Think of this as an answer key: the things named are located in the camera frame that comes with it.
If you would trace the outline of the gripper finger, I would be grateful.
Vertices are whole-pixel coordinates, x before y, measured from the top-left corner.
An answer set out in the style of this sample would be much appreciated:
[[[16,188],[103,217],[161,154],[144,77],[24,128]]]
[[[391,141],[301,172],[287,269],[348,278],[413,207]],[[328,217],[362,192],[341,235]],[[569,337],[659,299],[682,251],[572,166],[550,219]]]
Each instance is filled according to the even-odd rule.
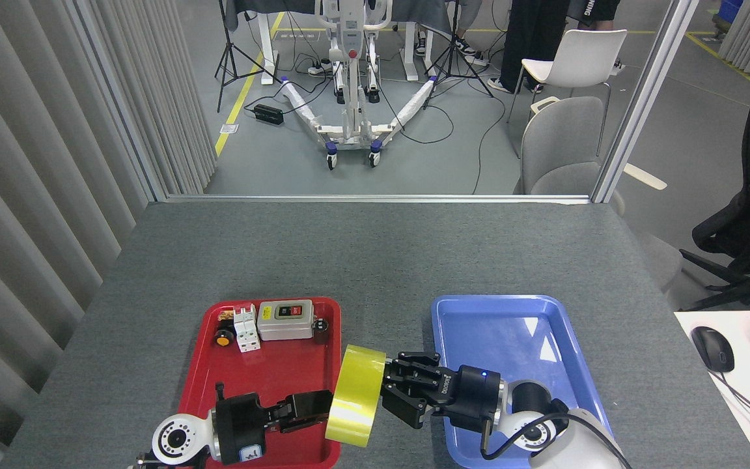
[[[268,408],[269,419],[271,421],[301,421],[301,419],[324,421],[329,416],[332,403],[333,392],[328,390],[294,393]]]
[[[385,410],[401,419],[413,429],[422,429],[424,415],[429,404],[435,407],[444,406],[447,393],[440,391],[423,391],[422,397],[411,397],[396,385],[382,386],[382,406]]]
[[[269,423],[269,431],[271,433],[294,433],[294,431],[321,424],[327,421],[328,416],[327,412],[304,416],[298,416],[295,413],[281,414]]]
[[[400,351],[386,364],[386,384],[438,388],[456,376],[456,371],[440,366],[435,351]]]

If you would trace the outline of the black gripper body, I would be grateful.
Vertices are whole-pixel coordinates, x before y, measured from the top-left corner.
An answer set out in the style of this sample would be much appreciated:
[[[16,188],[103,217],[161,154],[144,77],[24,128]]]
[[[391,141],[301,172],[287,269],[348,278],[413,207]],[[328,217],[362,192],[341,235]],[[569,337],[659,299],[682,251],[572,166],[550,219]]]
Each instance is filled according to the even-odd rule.
[[[462,366],[443,378],[443,415],[453,427],[482,433],[499,410],[502,382],[498,372]]]
[[[265,425],[268,413],[257,393],[246,393],[217,402],[217,444],[220,461],[232,465],[261,458],[267,451]]]

